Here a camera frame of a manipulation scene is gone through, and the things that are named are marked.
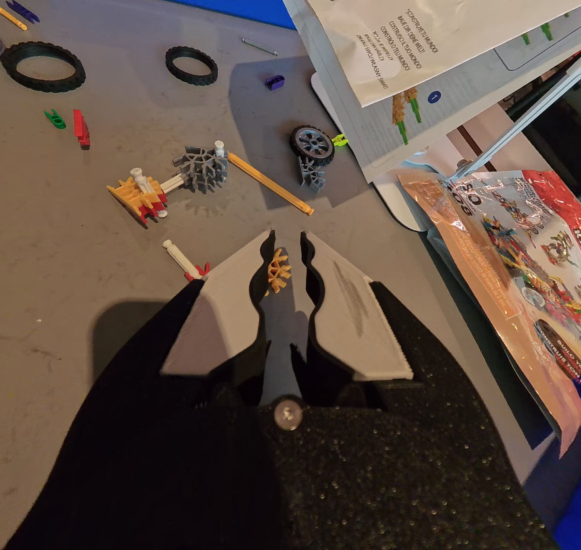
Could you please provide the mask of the orange plastic connector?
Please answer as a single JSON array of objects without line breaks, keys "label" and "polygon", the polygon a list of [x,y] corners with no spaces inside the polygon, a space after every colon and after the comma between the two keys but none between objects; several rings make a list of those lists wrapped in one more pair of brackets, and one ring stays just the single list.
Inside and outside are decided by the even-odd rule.
[{"label": "orange plastic connector", "polygon": [[134,182],[134,179],[130,176],[126,181],[119,181],[119,186],[113,188],[112,186],[107,186],[108,191],[123,204],[129,212],[131,212],[136,218],[135,213],[135,203],[137,194],[140,192],[140,188]]}]

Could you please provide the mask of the yellow half-round connector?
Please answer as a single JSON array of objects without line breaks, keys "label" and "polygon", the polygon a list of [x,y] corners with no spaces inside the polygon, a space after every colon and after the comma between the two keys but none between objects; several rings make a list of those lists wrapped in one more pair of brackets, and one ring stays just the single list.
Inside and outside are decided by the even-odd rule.
[{"label": "yellow half-round connector", "polygon": [[275,294],[287,285],[287,280],[291,277],[291,265],[288,263],[288,256],[282,253],[282,248],[276,249],[272,261],[268,266],[268,285],[269,288],[265,296],[269,295],[270,290]]}]

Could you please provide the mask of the long yellow rod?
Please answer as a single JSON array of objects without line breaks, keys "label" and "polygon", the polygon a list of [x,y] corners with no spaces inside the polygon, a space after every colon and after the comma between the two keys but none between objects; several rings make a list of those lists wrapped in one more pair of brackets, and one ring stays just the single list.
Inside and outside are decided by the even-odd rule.
[{"label": "long yellow rod", "polygon": [[301,199],[294,196],[289,191],[285,190],[283,187],[275,183],[273,180],[269,179],[267,176],[259,172],[256,168],[252,167],[247,162],[240,159],[240,157],[236,156],[233,153],[228,154],[228,161],[235,165],[237,168],[243,170],[246,174],[257,180],[260,184],[264,185],[272,192],[276,193],[278,196],[292,204],[294,207],[299,209],[301,212],[312,215],[314,213],[314,209],[302,201]]}]

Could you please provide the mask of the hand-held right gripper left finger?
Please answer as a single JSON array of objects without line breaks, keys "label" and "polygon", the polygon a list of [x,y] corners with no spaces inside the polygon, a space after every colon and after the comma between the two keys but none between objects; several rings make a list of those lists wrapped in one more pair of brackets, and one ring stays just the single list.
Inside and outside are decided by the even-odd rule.
[{"label": "hand-held right gripper left finger", "polygon": [[235,364],[234,375],[263,372],[268,343],[260,303],[274,243],[275,231],[263,232],[205,276],[161,374],[211,375]]}]

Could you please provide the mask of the printed toy packaging bag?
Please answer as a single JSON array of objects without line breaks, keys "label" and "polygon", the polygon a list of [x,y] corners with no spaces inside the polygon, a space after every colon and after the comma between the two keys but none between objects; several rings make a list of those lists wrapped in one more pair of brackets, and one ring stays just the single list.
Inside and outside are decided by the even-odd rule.
[{"label": "printed toy packaging bag", "polygon": [[552,421],[580,431],[580,201],[552,170],[398,176]]}]

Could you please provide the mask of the toy wheel with black tyre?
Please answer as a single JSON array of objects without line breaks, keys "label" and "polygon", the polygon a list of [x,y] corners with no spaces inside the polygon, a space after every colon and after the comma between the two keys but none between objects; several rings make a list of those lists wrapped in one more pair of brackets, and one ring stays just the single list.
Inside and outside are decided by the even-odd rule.
[{"label": "toy wheel with black tyre", "polygon": [[309,125],[301,125],[291,132],[289,145],[298,157],[306,157],[315,166],[329,165],[335,156],[335,146],[322,130]]}]

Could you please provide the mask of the toy instruction booklet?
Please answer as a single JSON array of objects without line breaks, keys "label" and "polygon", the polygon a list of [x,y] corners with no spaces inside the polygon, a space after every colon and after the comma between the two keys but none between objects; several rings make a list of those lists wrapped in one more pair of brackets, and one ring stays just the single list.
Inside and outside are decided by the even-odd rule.
[{"label": "toy instruction booklet", "polygon": [[283,0],[370,183],[580,50],[580,0]]}]

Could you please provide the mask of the red ridged connector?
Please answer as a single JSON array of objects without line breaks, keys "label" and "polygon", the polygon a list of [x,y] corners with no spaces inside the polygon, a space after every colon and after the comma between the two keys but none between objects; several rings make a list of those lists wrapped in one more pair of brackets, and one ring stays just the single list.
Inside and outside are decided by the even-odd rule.
[{"label": "red ridged connector", "polygon": [[91,147],[90,132],[83,113],[79,109],[73,109],[73,125],[74,135],[80,147],[88,150]]}]

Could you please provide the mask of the small grey pin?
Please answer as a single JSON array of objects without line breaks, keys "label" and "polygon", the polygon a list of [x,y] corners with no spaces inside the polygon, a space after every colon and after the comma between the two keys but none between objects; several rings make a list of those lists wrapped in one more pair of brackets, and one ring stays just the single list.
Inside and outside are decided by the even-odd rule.
[{"label": "small grey pin", "polygon": [[249,38],[241,38],[241,42],[243,42],[245,45],[253,47],[257,50],[268,53],[269,55],[273,55],[275,57],[279,56],[278,51],[273,50],[272,48],[266,47],[265,45],[259,44],[259,43],[255,42]]}]

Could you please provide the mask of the short yellow rod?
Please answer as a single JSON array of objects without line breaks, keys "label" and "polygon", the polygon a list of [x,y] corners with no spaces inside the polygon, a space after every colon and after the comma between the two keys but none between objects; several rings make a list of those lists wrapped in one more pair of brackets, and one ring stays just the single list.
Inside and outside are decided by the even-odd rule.
[{"label": "short yellow rod", "polygon": [[19,19],[11,15],[8,11],[4,10],[2,7],[0,8],[0,14],[10,23],[21,29],[22,31],[27,31],[28,27],[24,23],[22,23]]}]

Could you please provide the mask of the black rubber tyre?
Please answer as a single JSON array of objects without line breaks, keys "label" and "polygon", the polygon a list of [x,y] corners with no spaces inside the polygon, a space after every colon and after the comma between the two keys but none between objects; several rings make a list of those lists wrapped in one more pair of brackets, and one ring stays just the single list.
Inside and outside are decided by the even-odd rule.
[{"label": "black rubber tyre", "polygon": [[[20,62],[35,57],[48,57],[65,62],[73,67],[74,72],[66,78],[44,80],[27,76],[18,71]],[[77,56],[63,47],[42,41],[22,42],[4,49],[1,54],[1,64],[8,76],[19,85],[43,93],[72,91],[78,89],[86,80],[83,64]]]},{"label": "black rubber tyre", "polygon": [[[175,60],[179,58],[190,58],[199,61],[207,66],[210,71],[204,75],[185,72],[175,65]],[[175,78],[194,86],[208,86],[215,83],[218,78],[218,67],[215,61],[206,53],[192,47],[176,46],[168,49],[165,54],[165,65]]]}]

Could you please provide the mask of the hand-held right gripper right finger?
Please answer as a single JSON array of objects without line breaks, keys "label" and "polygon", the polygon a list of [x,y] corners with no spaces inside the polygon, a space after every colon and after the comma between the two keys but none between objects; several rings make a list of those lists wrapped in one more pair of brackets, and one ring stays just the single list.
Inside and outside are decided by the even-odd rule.
[{"label": "hand-held right gripper right finger", "polygon": [[300,235],[314,304],[309,341],[355,381],[412,380],[414,373],[372,289],[372,279],[311,232]]}]

